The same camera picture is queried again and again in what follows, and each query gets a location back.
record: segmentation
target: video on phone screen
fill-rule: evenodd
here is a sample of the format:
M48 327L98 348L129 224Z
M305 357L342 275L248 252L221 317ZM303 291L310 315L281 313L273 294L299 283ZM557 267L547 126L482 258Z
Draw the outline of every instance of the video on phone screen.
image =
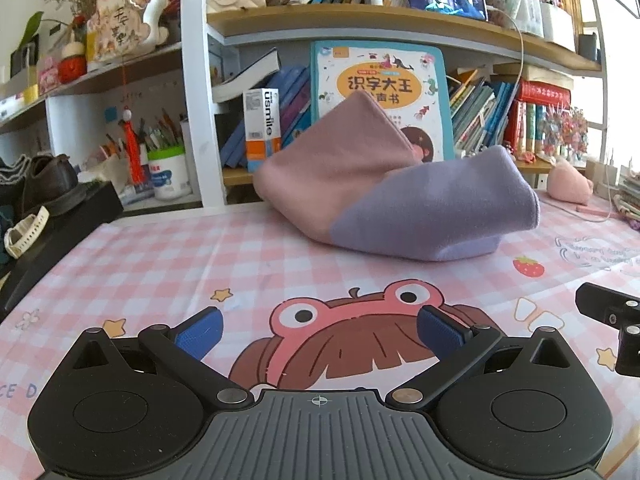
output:
M414 9L455 14L474 20L486 20L484 0L410 0L410 5Z

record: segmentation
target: white and orange box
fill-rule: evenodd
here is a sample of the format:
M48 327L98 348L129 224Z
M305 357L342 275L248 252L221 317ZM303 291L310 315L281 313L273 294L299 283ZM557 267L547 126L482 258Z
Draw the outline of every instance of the white and orange box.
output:
M242 93L247 169L257 170L268 156L280 151L280 98L277 88Z

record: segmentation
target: purple fabric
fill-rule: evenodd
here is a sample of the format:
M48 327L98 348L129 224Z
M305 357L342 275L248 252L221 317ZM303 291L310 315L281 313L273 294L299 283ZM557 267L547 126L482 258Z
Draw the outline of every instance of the purple fabric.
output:
M501 146L393 173L332 224L332 241L367 253L447 261L489 254L533 229L540 204Z

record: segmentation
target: gray ridged plate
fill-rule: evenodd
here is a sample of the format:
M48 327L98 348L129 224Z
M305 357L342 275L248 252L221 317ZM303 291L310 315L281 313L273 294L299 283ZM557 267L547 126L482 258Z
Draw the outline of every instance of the gray ridged plate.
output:
M422 415L386 408L371 391L266 390L252 408L217 415L176 462L136 480L500 478L450 452ZM599 478L589 469L562 480Z

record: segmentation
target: cartoon eye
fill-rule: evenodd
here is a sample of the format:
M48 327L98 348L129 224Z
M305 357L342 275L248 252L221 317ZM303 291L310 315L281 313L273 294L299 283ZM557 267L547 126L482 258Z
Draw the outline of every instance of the cartoon eye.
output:
M425 303L430 297L428 289L419 283L407 283L396 290L396 298L406 304Z
M287 328L300 328L313 323L318 311L308 303L294 303L285 308L279 316L280 323Z

